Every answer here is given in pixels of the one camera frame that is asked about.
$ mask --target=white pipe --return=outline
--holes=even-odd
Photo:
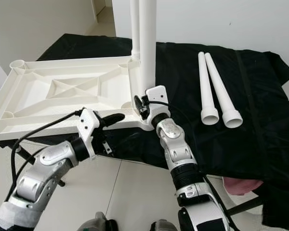
[[[139,42],[139,0],[130,0],[131,8],[131,56],[133,60],[140,60]]]
[[[209,53],[205,54],[206,63],[210,72],[212,83],[223,111],[223,122],[227,128],[237,128],[243,123],[240,113],[235,109],[228,92],[223,84],[220,74]]]
[[[155,86],[156,0],[139,1],[140,87],[142,94]]]
[[[199,62],[199,79],[200,79],[201,104],[202,104],[201,120],[202,123],[204,123],[205,125],[213,125],[218,122],[219,117],[218,112],[214,107],[209,75],[203,52],[199,52],[198,62]]]

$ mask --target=wire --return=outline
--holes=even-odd
[[[197,150],[197,142],[196,142],[196,137],[195,137],[195,133],[194,133],[194,129],[193,129],[193,124],[192,124],[192,122],[190,121],[190,119],[187,117],[187,115],[186,115],[182,110],[180,110],[180,109],[179,109],[178,107],[176,107],[176,106],[170,105],[169,103],[164,103],[164,102],[160,102],[160,101],[147,101],[147,103],[161,104],[161,105],[168,106],[168,107],[173,108],[174,110],[178,111],[178,112],[186,119],[186,121],[188,122],[188,124],[189,124],[189,126],[190,126],[190,128],[191,128],[192,137],[193,137],[193,143],[194,143],[194,148],[195,148],[195,151]],[[218,194],[217,191],[215,190],[215,188],[214,188],[214,186],[212,185],[212,183],[209,181],[208,177],[207,177],[206,175],[204,175],[203,178],[204,178],[205,181],[209,184],[210,188],[212,189],[213,195],[216,197],[218,203],[222,206],[222,208],[223,208],[223,210],[224,210],[224,213],[225,213],[226,217],[227,217],[228,220],[229,220],[230,226],[234,229],[234,231],[240,231],[240,230],[236,227],[236,225],[235,225],[235,223],[233,222],[231,216],[228,215],[225,204],[223,203],[221,197],[219,196],[219,194]]]
[[[16,174],[16,180],[19,178],[21,172],[24,170],[24,168],[26,167],[26,165],[37,155],[39,154],[43,149],[45,149],[46,147],[43,147],[39,150],[37,150],[35,153],[33,153],[24,163],[23,165],[19,168],[17,174]],[[7,202],[10,199],[10,196],[12,195],[13,191],[15,189],[15,186],[13,185],[13,183],[11,184],[9,193],[7,194],[4,202]]]
[[[70,114],[67,114],[66,116],[58,119],[58,120],[55,120],[49,124],[46,124],[38,129],[35,129],[31,132],[29,132],[28,134],[26,134],[25,136],[19,138],[16,143],[13,145],[13,148],[12,148],[12,152],[11,152],[11,169],[12,169],[12,180],[13,180],[13,187],[16,186],[17,184],[17,179],[16,179],[16,165],[15,165],[15,155],[16,155],[16,149],[19,147],[19,144],[21,141],[23,141],[24,139],[28,138],[29,136],[32,136],[33,134],[39,132],[39,131],[42,131],[50,126],[53,126],[55,124],[58,124],[64,120],[67,120],[68,118],[72,117],[72,116],[79,116],[81,114],[82,110],[79,110],[79,111],[74,111]]]

